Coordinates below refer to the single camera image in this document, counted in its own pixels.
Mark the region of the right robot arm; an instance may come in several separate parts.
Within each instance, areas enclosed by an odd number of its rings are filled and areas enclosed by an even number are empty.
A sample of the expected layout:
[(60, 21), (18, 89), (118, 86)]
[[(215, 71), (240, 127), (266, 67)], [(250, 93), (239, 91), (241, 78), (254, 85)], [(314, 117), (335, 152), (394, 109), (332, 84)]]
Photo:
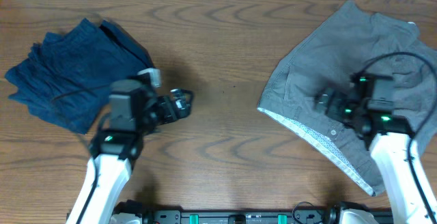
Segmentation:
[(379, 87), (344, 94), (327, 88), (315, 109), (352, 129), (376, 164), (394, 223), (435, 223), (436, 198), (425, 175), (408, 120), (394, 115), (393, 93)]

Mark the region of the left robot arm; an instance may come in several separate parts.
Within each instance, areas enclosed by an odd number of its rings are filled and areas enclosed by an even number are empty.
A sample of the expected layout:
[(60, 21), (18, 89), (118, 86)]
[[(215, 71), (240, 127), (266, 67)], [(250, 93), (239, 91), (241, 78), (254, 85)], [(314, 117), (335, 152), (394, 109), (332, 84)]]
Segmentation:
[(150, 79), (125, 79), (111, 85), (109, 126), (99, 126), (89, 145), (85, 180), (67, 223), (109, 223), (135, 161), (143, 138), (157, 126), (191, 114), (194, 93), (173, 89), (160, 96)]

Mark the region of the grey shorts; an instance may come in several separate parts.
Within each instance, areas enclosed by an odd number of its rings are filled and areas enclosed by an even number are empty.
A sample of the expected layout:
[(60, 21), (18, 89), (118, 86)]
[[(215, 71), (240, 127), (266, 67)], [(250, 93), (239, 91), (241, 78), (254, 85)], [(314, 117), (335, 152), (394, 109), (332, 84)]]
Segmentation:
[(436, 134), (436, 51), (419, 36), (413, 22), (368, 14), (347, 1), (279, 62), (257, 108), (311, 144), (367, 194), (379, 195), (384, 183), (365, 144), (317, 112), (315, 97), (325, 87), (348, 90), (350, 76), (380, 57), (369, 70), (395, 79), (395, 113), (408, 119), (424, 151)]

